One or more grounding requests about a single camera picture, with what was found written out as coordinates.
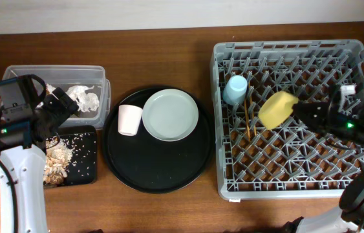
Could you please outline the blue plastic cup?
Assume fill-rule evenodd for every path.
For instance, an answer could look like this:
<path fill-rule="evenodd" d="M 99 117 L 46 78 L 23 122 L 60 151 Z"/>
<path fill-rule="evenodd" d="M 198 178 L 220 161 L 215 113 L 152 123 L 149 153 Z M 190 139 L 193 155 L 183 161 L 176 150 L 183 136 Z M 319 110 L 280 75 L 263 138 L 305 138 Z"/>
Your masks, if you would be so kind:
<path fill-rule="evenodd" d="M 228 80 L 223 90 L 222 98 L 229 105 L 242 104 L 247 88 L 248 82 L 245 77 L 234 75 Z"/>

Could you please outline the clear plastic waste bin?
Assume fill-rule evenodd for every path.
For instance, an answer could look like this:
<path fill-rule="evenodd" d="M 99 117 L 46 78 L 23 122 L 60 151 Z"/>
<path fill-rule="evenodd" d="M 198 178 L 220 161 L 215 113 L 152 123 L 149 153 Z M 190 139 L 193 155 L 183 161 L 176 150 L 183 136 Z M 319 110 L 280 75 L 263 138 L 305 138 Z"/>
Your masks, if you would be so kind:
<path fill-rule="evenodd" d="M 11 65 L 3 78 L 9 79 L 26 74 L 35 74 L 45 83 L 67 91 L 75 85 L 87 86 L 88 93 L 98 96 L 99 107 L 95 111 L 82 112 L 66 120 L 61 126 L 94 126 L 101 129 L 111 108 L 111 86 L 105 76 L 105 69 L 97 65 Z"/>

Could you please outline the white napkin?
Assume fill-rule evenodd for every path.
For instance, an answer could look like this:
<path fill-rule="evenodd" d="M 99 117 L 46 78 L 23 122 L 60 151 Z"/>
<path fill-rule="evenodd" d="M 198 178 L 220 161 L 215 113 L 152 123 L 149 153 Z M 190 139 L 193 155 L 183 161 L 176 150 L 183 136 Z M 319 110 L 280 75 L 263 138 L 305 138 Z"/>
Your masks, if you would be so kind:
<path fill-rule="evenodd" d="M 69 87 L 66 94 L 73 100 L 78 106 L 78 110 L 75 114 L 89 113 L 97 111 L 100 106 L 100 99 L 96 93 L 90 93 L 88 91 L 94 89 L 94 86 L 86 85 L 73 85 Z"/>

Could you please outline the wooden chopstick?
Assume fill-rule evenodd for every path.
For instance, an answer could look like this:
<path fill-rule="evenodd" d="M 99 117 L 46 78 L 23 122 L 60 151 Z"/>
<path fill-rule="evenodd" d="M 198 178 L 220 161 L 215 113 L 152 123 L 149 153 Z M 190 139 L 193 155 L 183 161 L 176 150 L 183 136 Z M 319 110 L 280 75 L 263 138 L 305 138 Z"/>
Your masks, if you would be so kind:
<path fill-rule="evenodd" d="M 248 115 L 248 107 L 246 103 L 246 99 L 244 99 L 244 114 L 245 114 L 245 120 L 246 120 L 246 134 L 247 138 L 250 141 L 251 135 L 250 135 L 250 124 L 249 124 L 249 115 Z"/>
<path fill-rule="evenodd" d="M 251 86 L 250 82 L 248 82 L 248 89 L 250 90 L 250 96 L 249 96 L 249 99 L 250 99 L 250 105 L 253 106 L 253 99 L 252 99 L 252 91 L 253 91 L 253 87 Z M 252 116 L 252 122 L 253 120 L 255 119 L 255 114 L 254 114 L 254 108 L 252 109 L 251 111 L 251 116 Z M 253 134 L 254 136 L 256 137 L 257 136 L 257 130 L 255 128 L 255 125 L 252 124 L 252 130 L 253 130 Z"/>

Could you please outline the pale green plate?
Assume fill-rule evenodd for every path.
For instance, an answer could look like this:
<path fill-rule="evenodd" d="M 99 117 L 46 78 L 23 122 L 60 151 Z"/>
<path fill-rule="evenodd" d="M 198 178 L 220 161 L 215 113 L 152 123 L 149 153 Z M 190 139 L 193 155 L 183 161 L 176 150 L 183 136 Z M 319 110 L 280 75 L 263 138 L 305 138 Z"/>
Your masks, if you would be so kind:
<path fill-rule="evenodd" d="M 198 105 L 190 94 L 179 89 L 163 89 L 144 104 L 142 122 L 154 138 L 174 142 L 189 136 L 198 123 Z"/>

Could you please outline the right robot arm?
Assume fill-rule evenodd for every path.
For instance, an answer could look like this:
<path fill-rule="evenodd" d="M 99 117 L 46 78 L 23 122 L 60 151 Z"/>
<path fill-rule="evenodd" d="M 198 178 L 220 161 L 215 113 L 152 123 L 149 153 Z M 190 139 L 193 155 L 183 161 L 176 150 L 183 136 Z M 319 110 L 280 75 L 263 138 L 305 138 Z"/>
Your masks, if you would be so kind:
<path fill-rule="evenodd" d="M 364 147 L 364 104 L 356 117 L 339 113 L 332 101 L 296 104 L 294 113 L 309 129 Z M 339 205 L 316 217 L 285 223 L 281 232 L 361 232 L 364 229 L 364 170 L 343 190 Z"/>

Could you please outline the round black serving tray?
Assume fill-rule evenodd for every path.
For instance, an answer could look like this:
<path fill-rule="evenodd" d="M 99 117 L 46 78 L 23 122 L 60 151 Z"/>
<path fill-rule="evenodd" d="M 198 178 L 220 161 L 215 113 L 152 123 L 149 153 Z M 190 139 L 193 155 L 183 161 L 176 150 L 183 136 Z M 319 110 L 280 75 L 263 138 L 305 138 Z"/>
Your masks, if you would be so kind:
<path fill-rule="evenodd" d="M 109 113 L 102 132 L 102 151 L 113 174 L 125 185 L 146 193 L 172 192 L 193 182 L 206 168 L 215 147 L 213 120 L 195 98 L 198 122 L 185 138 L 166 142 L 144 126 L 135 136 L 118 131 L 119 107 Z"/>

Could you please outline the pink plastic cup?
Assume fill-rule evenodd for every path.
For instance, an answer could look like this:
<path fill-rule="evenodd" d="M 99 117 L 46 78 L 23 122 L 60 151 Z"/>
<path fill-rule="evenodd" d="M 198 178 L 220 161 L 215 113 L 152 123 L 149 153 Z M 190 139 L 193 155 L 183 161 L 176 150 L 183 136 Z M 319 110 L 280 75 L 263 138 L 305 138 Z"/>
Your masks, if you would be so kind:
<path fill-rule="evenodd" d="M 118 132 L 125 136 L 135 136 L 142 118 L 143 109 L 135 105 L 120 105 L 118 108 Z"/>

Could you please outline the grey dishwasher rack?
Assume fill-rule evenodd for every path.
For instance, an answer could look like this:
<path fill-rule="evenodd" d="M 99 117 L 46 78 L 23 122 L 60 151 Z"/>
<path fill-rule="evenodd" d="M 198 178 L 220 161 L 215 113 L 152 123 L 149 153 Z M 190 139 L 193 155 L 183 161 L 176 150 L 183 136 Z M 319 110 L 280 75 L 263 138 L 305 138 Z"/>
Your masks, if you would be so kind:
<path fill-rule="evenodd" d="M 364 102 L 364 46 L 359 40 L 218 43 L 210 71 L 217 185 L 223 199 L 340 197 L 364 170 L 364 148 L 333 136 L 322 137 L 294 116 L 271 130 L 257 116 L 265 101 L 279 91 L 304 103 L 325 102 L 333 84 L 357 85 L 356 94 L 346 97 L 341 111 L 353 115 Z M 222 98 L 234 75 L 245 77 L 253 87 L 253 106 L 248 88 L 245 95 L 250 141 L 244 102 L 229 105 Z"/>

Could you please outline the yellow bowl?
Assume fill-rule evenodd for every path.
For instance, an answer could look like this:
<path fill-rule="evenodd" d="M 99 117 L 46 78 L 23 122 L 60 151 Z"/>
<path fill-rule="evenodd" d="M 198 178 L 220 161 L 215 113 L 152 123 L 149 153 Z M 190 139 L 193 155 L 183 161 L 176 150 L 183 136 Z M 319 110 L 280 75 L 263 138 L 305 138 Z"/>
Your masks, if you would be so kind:
<path fill-rule="evenodd" d="M 258 113 L 259 120 L 266 129 L 274 129 L 292 114 L 292 107 L 298 102 L 298 97 L 285 91 L 279 91 L 262 105 Z"/>

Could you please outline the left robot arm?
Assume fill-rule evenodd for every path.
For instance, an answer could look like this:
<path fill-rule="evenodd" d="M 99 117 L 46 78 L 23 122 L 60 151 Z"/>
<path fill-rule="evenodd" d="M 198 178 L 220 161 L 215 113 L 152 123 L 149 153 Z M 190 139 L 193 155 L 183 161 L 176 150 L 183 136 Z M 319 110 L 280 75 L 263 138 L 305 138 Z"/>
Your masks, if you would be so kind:
<path fill-rule="evenodd" d="M 44 199 L 46 140 L 78 110 L 61 88 L 36 107 L 22 106 L 19 120 L 0 109 L 0 231 L 47 232 Z"/>

